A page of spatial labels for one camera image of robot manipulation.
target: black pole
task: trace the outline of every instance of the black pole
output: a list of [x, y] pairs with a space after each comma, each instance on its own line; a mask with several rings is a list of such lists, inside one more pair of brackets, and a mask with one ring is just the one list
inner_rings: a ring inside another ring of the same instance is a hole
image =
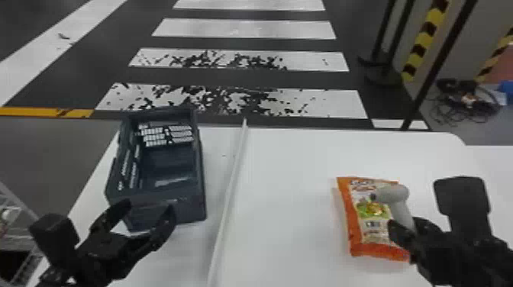
[[389, 0], [389, 3], [386, 6], [385, 15], [383, 16], [383, 20], [381, 21], [381, 26], [379, 27], [378, 37], [376, 38], [376, 42], [374, 43], [374, 48], [370, 55], [362, 54], [358, 56], [358, 60], [364, 66], [382, 66], [385, 64], [385, 60], [381, 60], [379, 58], [381, 52], [381, 46], [383, 45], [383, 39], [385, 38], [386, 29], [389, 26], [390, 17], [392, 16], [392, 12], [394, 10], [394, 6], [397, 0]]
[[415, 98], [413, 108], [408, 114], [408, 117], [406, 117], [405, 121], [402, 123], [401, 131], [406, 131], [410, 128], [413, 118], [418, 113], [422, 103], [428, 96], [429, 89], [433, 85], [434, 80], [437, 78], [438, 73], [442, 69], [445, 60], [449, 56], [450, 51], [453, 49], [454, 44], [456, 43], [456, 40], [459, 37], [461, 31], [465, 27], [466, 22], [469, 20], [470, 14], [472, 14], [474, 7], [476, 7], [477, 1], [478, 0], [466, 0], [465, 4], [463, 5], [460, 15], [456, 19], [452, 29], [450, 29], [449, 35], [447, 36], [444, 45], [440, 49], [437, 59], [434, 61], [434, 64], [431, 67], [431, 71], [429, 71], [424, 84], [422, 84], [421, 90], [418, 92], [417, 97]]
[[378, 32], [378, 37], [376, 38], [376, 42], [374, 43], [372, 53], [373, 60], [378, 58], [379, 52], [381, 51], [381, 46], [383, 45], [383, 40], [385, 39], [386, 28], [389, 26], [390, 17], [392, 16], [392, 12], [394, 11], [394, 6], [396, 2], [397, 0], [389, 0], [389, 4], [386, 6], [385, 16], [383, 17], [383, 21]]
[[397, 25], [397, 30], [395, 30], [392, 44], [390, 45], [390, 51], [388, 59], [386, 60], [386, 66], [383, 67], [383, 75], [386, 75], [388, 72], [390, 72], [390, 69], [392, 69], [393, 67], [395, 54], [397, 53], [397, 49], [399, 48], [399, 43], [401, 43], [402, 35], [405, 33], [406, 24], [408, 23], [408, 19], [410, 18], [410, 14], [413, 10], [414, 4], [415, 0], [407, 0], [405, 9], [402, 11], [401, 19], [399, 20], [399, 24]]
[[385, 65], [383, 65], [383, 67], [369, 69], [365, 73], [365, 78], [372, 84], [383, 87], [399, 87], [402, 84], [401, 74], [394, 70], [393, 61], [397, 54], [399, 44], [401, 43], [402, 35], [405, 33], [406, 24], [408, 23], [414, 4], [415, 0], [407, 0], [405, 7], [402, 9], [401, 17], [399, 18], [399, 23], [395, 29]]

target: snack bag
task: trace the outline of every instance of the snack bag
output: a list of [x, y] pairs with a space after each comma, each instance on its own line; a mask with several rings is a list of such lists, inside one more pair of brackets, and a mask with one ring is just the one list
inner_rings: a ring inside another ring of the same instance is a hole
[[351, 255], [408, 261], [409, 252], [389, 239], [387, 222], [392, 214], [388, 205], [370, 200], [371, 193], [397, 182], [339, 177], [337, 183], [346, 209]]

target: gray plastic basket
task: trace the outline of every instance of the gray plastic basket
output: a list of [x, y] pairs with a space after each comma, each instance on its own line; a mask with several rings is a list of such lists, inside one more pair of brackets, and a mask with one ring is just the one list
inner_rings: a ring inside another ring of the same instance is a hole
[[127, 116], [112, 162], [105, 196], [112, 205], [129, 198], [124, 218], [131, 232], [155, 225], [172, 204], [178, 224], [207, 218], [202, 144], [196, 113], [189, 108], [156, 108]]

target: stanchion base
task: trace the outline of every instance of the stanchion base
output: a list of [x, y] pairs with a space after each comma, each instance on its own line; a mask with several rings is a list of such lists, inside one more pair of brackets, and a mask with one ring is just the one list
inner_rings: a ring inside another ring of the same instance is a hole
[[385, 75], [382, 70], [385, 68], [370, 68], [365, 72], [365, 79], [374, 85], [382, 87], [399, 87], [402, 84], [401, 74], [397, 73], [394, 69], [390, 69]]
[[376, 59], [373, 59], [370, 51], [361, 53], [358, 56], [358, 62], [360, 62], [362, 66], [384, 66], [386, 65], [386, 60], [386, 55], [383, 52], [379, 52]]

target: gray tool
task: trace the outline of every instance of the gray tool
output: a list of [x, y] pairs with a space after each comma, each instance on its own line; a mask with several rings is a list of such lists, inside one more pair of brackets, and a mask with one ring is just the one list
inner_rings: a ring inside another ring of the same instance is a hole
[[370, 199], [388, 205], [394, 220], [416, 233], [413, 217], [408, 206], [406, 206], [406, 200], [409, 196], [410, 192], [406, 186], [390, 185], [377, 189], [370, 195]]

